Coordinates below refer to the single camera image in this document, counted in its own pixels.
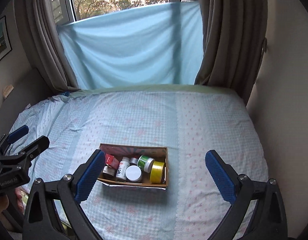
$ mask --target bed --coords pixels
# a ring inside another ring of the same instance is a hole
[[[228,89],[154,85],[81,90],[45,99],[21,112],[11,131],[29,134],[10,148],[17,153],[38,137],[50,147],[29,170],[59,180],[73,173],[100,143],[167,147],[166,191],[107,187],[97,181],[81,206],[104,240],[207,239],[230,204],[223,201],[205,165],[214,149],[237,171],[267,181],[262,146],[243,101]],[[253,203],[236,237],[244,233]],[[60,218],[67,218],[57,203]]]

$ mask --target white wall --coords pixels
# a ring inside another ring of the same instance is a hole
[[[268,8],[268,50],[247,108],[296,237],[308,222],[308,14],[299,0]]]
[[[3,89],[12,84],[15,86],[17,82],[31,69],[22,43],[18,36],[15,13],[14,0],[6,6],[1,16],[6,16],[6,25],[9,35],[12,51],[9,52],[0,61],[0,107],[3,103]]]

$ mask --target framed picture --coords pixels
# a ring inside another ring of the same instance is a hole
[[[6,16],[0,18],[0,60],[5,57],[12,47],[9,42],[9,37],[6,28]]]

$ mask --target gray curtain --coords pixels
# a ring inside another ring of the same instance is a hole
[[[54,91],[76,91],[78,83],[64,54],[50,0],[15,0],[20,39],[32,67]]]
[[[247,103],[259,70],[267,0],[200,0],[204,57],[195,84],[234,89]]]

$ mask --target metal bolt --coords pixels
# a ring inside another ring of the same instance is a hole
[[[244,181],[244,180],[247,180],[249,177],[247,175],[245,175],[245,174],[240,174],[239,178],[240,178],[240,180]]]
[[[70,180],[72,178],[72,174],[66,174],[64,177],[63,177],[63,180]]]
[[[270,183],[272,184],[272,185],[276,185],[276,180],[275,179],[270,179]]]
[[[34,184],[40,184],[41,183],[41,178],[37,178],[34,180]]]

